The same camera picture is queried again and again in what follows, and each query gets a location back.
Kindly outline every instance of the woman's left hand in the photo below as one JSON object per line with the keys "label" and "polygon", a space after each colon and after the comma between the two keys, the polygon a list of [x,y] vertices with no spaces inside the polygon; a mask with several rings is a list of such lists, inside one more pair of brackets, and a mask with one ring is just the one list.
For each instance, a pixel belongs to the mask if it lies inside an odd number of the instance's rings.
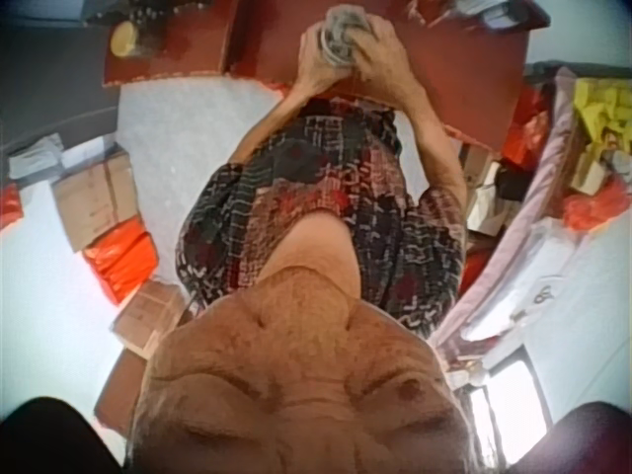
{"label": "woman's left hand", "polygon": [[322,94],[352,74],[350,68],[334,67],[323,57],[318,38],[322,26],[322,22],[312,25],[300,39],[298,76],[293,89],[305,99]]}

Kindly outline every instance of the red table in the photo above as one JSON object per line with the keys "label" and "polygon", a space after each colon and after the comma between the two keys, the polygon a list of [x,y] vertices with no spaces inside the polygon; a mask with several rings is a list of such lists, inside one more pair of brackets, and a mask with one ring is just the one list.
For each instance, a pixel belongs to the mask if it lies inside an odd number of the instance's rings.
{"label": "red table", "polygon": [[[339,0],[256,0],[240,30],[241,53],[231,73],[266,83],[289,83],[296,73],[299,39]],[[438,115],[473,141],[500,150],[507,136],[522,81],[528,32],[466,31],[459,21],[423,28],[406,13],[408,0],[350,0],[393,22],[415,73]],[[337,92],[382,101],[359,80]]]}
{"label": "red table", "polygon": [[222,74],[239,0],[214,0],[206,10],[185,10],[169,20],[165,51],[152,58],[106,54],[105,86],[165,77]]}

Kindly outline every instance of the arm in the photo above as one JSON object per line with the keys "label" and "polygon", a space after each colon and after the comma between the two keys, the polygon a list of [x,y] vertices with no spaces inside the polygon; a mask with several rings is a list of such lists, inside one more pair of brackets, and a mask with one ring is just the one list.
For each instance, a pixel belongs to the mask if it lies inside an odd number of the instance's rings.
{"label": "arm", "polygon": [[454,146],[431,106],[424,88],[411,91],[404,113],[413,125],[415,141],[431,186],[451,191],[465,209],[467,187]]}
{"label": "arm", "polygon": [[410,68],[404,45],[390,22],[374,15],[367,17],[372,34],[348,32],[356,46],[354,59],[362,79],[408,116],[428,182],[451,191],[464,209],[467,189],[458,156],[426,90]]}
{"label": "arm", "polygon": [[309,99],[351,75],[350,69],[332,67],[323,59],[318,45],[321,27],[322,23],[312,25],[300,39],[298,75],[289,94],[246,133],[231,155],[229,163],[247,164],[257,147],[293,119]]}
{"label": "arm", "polygon": [[228,163],[247,164],[257,147],[293,119],[308,99],[303,97],[299,90],[292,88],[287,96],[246,133],[230,156]]}

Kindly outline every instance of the neck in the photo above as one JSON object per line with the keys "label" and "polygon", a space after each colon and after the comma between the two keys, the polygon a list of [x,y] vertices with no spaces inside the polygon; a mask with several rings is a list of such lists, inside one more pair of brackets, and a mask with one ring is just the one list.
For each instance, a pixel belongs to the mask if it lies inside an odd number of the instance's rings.
{"label": "neck", "polygon": [[359,265],[351,233],[331,212],[311,212],[296,222],[276,246],[257,281],[292,267],[313,270],[347,296],[360,298]]}

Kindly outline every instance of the white paper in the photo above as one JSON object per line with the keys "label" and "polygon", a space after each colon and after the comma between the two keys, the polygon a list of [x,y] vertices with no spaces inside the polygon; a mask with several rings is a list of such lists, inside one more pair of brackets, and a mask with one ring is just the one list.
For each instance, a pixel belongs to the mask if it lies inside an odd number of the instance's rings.
{"label": "white paper", "polygon": [[63,145],[58,133],[45,136],[21,153],[9,157],[9,178],[20,180],[61,163]]}

